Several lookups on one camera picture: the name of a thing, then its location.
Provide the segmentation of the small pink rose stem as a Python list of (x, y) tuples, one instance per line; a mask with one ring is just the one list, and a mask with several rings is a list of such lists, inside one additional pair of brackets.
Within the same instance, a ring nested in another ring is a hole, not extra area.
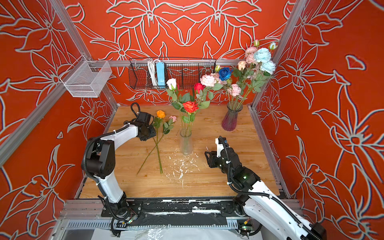
[[(162, 139), (164, 138), (164, 136), (168, 135), (170, 133), (170, 131), (174, 128), (174, 125), (175, 125), (175, 122), (177, 121), (177, 117), (176, 116), (169, 116), (168, 119), (166, 119), (166, 117), (163, 119), (163, 124), (162, 126), (159, 128), (159, 139), (160, 137), (162, 137)], [(142, 170), (142, 168), (144, 167), (146, 161), (148, 160), (148, 158), (151, 156), (151, 154), (156, 151), (156, 145), (154, 145), (154, 147), (152, 148), (152, 150), (148, 153), (148, 155), (146, 156), (146, 158), (144, 159), (142, 165), (140, 166), (137, 174), (140, 173), (140, 171)]]

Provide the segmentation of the purple glass fluted vase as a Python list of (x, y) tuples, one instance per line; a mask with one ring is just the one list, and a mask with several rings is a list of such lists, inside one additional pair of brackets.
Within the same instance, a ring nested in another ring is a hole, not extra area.
[(238, 114), (239, 114), (239, 112), (241, 112), (243, 110), (243, 106), (240, 104), (228, 103), (227, 109), (228, 109), (228, 111), (227, 111), (224, 119), (222, 120), (222, 128), (225, 131), (231, 132), (237, 126)]

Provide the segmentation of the clear glass cylinder vase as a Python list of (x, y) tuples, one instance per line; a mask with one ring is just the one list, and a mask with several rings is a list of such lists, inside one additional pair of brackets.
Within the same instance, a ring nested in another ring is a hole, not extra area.
[(180, 132), (180, 150), (183, 155), (190, 155), (193, 152), (192, 132), (182, 129)]

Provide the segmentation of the bright red rose stem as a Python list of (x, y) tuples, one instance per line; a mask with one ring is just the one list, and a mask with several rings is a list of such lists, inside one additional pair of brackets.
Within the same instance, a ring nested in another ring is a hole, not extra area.
[(189, 137), (192, 134), (192, 127), (195, 122), (196, 112), (199, 107), (196, 102), (183, 103), (182, 131), (183, 137)]

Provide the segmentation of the white rose stem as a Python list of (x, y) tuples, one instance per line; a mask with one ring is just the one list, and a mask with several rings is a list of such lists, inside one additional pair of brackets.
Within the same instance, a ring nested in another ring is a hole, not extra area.
[(183, 103), (181, 102), (182, 96), (179, 94), (177, 80), (169, 79), (166, 82), (166, 85), (168, 87), (167, 94), (170, 97), (171, 105), (181, 113), (181, 135), (183, 137), (188, 137), (190, 135), (189, 124), (185, 121), (188, 114), (183, 106)]

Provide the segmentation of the pink peony flower stem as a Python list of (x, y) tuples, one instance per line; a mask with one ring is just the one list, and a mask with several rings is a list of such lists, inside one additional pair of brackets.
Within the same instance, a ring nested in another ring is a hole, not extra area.
[(222, 85), (222, 89), (228, 96), (230, 109), (235, 111), (239, 108), (239, 97), (242, 92), (241, 87), (237, 84), (233, 84), (232, 79), (218, 80), (218, 83)]

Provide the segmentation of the green flower stem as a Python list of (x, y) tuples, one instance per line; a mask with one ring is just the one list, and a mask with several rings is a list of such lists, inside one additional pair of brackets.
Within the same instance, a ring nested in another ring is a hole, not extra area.
[(260, 41), (256, 40), (256, 43), (251, 47), (248, 47), (245, 51), (245, 59), (247, 63), (247, 72), (245, 79), (245, 89), (241, 92), (241, 102), (244, 103), (248, 98), (248, 94), (252, 91), (254, 82), (257, 75), (260, 72), (260, 64), (255, 60), (254, 54), (259, 50)]

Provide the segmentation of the dark blue rose stem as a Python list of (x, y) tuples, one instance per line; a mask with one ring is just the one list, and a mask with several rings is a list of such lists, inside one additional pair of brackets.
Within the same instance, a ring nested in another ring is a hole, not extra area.
[(232, 78), (232, 71), (230, 68), (228, 67), (225, 67), (225, 68), (221, 68), (219, 69), (218, 71), (218, 74), (219, 74), (219, 80), (227, 80), (229, 78)]

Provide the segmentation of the cream rose flower stem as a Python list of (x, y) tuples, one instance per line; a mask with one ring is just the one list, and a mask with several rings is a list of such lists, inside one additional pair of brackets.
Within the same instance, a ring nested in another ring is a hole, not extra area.
[(247, 72), (247, 63), (246, 61), (240, 61), (237, 64), (237, 67), (233, 70), (233, 77), (237, 79), (236, 84), (240, 87), (241, 90), (245, 89), (245, 79)]

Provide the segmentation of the light blue peony stem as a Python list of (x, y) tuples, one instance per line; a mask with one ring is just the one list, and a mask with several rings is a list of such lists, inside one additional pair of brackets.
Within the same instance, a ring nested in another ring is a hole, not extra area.
[(261, 92), (261, 88), (267, 83), (267, 81), (273, 76), (277, 65), (272, 61), (272, 51), (277, 48), (275, 42), (272, 42), (267, 48), (259, 45), (259, 50), (254, 54), (255, 60), (260, 64), (260, 72), (257, 75), (254, 82), (252, 91), (248, 94), (257, 94)]

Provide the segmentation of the large pink peony stem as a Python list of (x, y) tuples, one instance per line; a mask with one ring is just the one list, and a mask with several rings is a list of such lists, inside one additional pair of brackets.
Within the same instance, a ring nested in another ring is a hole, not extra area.
[(210, 96), (211, 100), (214, 98), (215, 93), (222, 89), (222, 85), (218, 83), (218, 80), (219, 80), (219, 74), (218, 72), (214, 72), (214, 73), (203, 75), (200, 78), (200, 81), (198, 82), (207, 87), (211, 87), (211, 96)]

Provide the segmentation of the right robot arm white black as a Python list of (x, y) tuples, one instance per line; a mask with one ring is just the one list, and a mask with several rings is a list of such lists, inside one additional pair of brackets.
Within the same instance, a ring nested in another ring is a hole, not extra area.
[(205, 152), (210, 168), (227, 176), (227, 185), (237, 193), (234, 202), (278, 240), (325, 240), (327, 231), (312, 224), (279, 199), (252, 170), (244, 167), (226, 138), (215, 140), (216, 151)]

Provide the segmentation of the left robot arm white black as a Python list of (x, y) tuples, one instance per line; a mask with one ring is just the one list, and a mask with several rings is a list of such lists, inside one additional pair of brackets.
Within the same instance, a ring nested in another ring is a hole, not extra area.
[(129, 209), (125, 192), (119, 187), (114, 170), (115, 151), (131, 139), (146, 141), (156, 136), (153, 126), (154, 116), (142, 112), (138, 103), (131, 104), (135, 118), (125, 121), (122, 128), (87, 141), (81, 167), (92, 179), (102, 194), (102, 203), (115, 220), (127, 219)]

